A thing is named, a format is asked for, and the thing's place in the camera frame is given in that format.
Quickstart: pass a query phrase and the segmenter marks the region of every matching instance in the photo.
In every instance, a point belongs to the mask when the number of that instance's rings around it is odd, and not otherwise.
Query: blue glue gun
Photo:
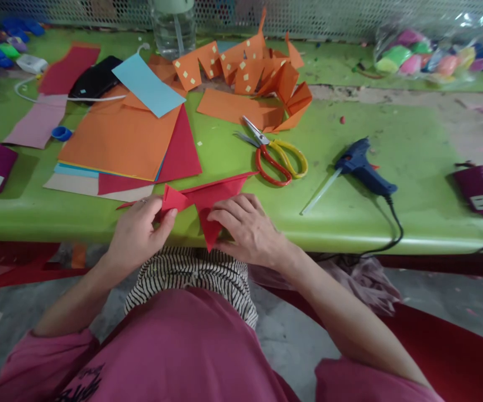
[[[383,179],[368,162],[366,158],[368,149],[370,149],[370,140],[367,137],[358,140],[340,157],[334,168],[342,174],[353,173],[353,176],[376,195],[395,193],[398,187]]]

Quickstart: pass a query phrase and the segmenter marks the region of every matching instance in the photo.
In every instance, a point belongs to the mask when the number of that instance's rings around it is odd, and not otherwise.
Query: scissors
[[[301,151],[295,148],[292,144],[281,140],[269,141],[267,137],[260,130],[258,130],[258,128],[246,116],[243,116],[243,120],[247,123],[252,133],[256,137],[256,141],[240,133],[239,131],[236,131],[235,135],[258,148],[256,150],[256,167],[258,168],[258,171],[265,180],[273,185],[283,187],[290,184],[292,178],[300,179],[308,172],[308,161]],[[267,145],[269,145],[276,152],[278,152],[280,159],[286,167],[282,166],[275,159],[273,159],[271,155],[269,155],[269,152],[267,151]],[[301,172],[295,171],[283,148],[290,150],[296,155],[296,157],[301,162]],[[278,170],[280,173],[282,173],[283,176],[286,177],[286,180],[275,180],[265,172],[264,168],[262,168],[261,163],[262,154],[264,155],[265,160],[267,160],[276,170]]]

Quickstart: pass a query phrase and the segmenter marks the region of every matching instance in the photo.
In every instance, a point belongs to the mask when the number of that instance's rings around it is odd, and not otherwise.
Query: cloth
[[[322,254],[312,258],[375,314],[394,315],[394,303],[401,302],[401,294],[383,273],[384,268],[377,258],[362,259],[353,265],[343,260],[342,255]],[[266,267],[249,264],[248,276],[260,286],[295,290],[282,275]]]
[[[433,391],[347,359],[316,369],[316,401],[442,402]],[[86,329],[27,334],[0,376],[0,401],[299,402],[256,333],[221,295],[169,289],[135,308],[101,348]]]
[[[126,298],[126,314],[165,289],[194,286],[222,295],[243,321],[256,328],[258,313],[248,288],[247,264],[229,255],[203,248],[163,247],[146,261]]]

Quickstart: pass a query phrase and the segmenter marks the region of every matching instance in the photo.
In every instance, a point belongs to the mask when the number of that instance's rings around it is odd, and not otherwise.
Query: striped fabric
[[[162,290],[187,286],[223,295],[256,328],[258,314],[248,288],[247,264],[218,250],[208,253],[205,248],[163,247],[141,266],[137,283],[126,298],[125,312]]]

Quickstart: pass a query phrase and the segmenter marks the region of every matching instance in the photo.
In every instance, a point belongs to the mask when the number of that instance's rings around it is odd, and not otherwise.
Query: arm
[[[58,337],[87,328],[102,311],[111,289],[154,255],[174,226],[176,209],[154,231],[152,221],[162,199],[152,195],[133,205],[118,221],[107,253],[42,316],[33,330],[38,337]]]
[[[218,243],[217,248],[281,273],[310,303],[344,356],[431,388],[388,327],[279,233],[254,195],[217,203],[208,219],[222,224],[236,241]]]

